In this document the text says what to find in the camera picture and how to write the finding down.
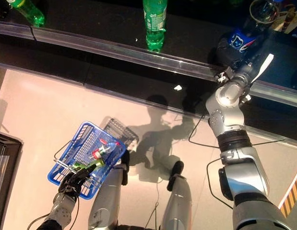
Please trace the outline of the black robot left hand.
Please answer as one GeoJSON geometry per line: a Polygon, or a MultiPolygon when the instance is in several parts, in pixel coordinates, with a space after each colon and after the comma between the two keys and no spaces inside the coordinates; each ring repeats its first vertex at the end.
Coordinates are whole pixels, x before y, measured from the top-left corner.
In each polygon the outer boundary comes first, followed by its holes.
{"type": "Polygon", "coordinates": [[[81,193],[82,185],[95,168],[94,164],[88,168],[80,169],[77,173],[71,172],[66,175],[59,185],[58,193],[63,193],[76,201],[81,193]]]}

